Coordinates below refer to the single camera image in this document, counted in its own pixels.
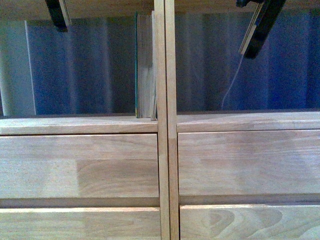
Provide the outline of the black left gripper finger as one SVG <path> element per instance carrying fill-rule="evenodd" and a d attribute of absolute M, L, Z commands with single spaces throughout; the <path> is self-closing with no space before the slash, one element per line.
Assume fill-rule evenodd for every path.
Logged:
<path fill-rule="evenodd" d="M 71 18 L 66 0 L 45 0 L 51 20 L 58 32 L 68 32 Z"/>

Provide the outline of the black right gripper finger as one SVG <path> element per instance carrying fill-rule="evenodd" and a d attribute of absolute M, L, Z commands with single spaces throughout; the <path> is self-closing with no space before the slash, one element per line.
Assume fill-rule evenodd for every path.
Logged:
<path fill-rule="evenodd" d="M 257 6 L 239 48 L 246 59 L 255 59 L 273 28 L 285 0 L 255 0 Z"/>

